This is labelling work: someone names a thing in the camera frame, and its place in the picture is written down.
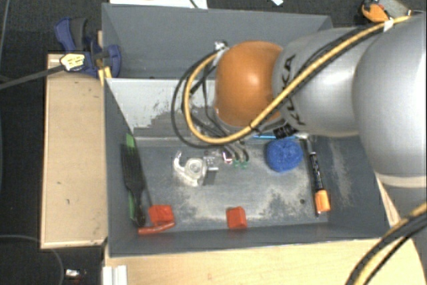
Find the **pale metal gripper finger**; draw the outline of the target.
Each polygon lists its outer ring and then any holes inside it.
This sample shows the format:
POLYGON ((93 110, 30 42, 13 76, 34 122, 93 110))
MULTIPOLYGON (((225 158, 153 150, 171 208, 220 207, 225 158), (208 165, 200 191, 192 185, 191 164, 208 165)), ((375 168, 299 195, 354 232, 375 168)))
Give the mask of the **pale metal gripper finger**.
POLYGON ((203 179, 203 186, 211 186, 214 185, 216 180, 216 175, 219 172, 219 162, 215 157, 206 157, 204 158, 205 162, 205 176, 203 179))

